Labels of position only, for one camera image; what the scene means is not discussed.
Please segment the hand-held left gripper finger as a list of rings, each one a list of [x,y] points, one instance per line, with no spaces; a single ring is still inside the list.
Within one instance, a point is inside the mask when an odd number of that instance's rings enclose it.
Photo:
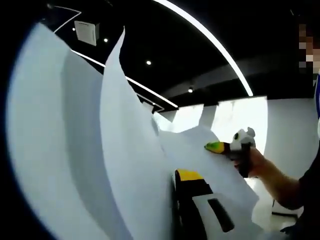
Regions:
[[[184,240],[257,240],[260,227],[249,212],[210,185],[196,171],[176,169],[173,184]]]

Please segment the person's right hand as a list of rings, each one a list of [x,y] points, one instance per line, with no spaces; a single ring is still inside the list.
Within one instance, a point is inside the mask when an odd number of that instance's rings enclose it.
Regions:
[[[272,163],[254,147],[234,160],[233,164],[244,178],[269,178],[273,168]]]

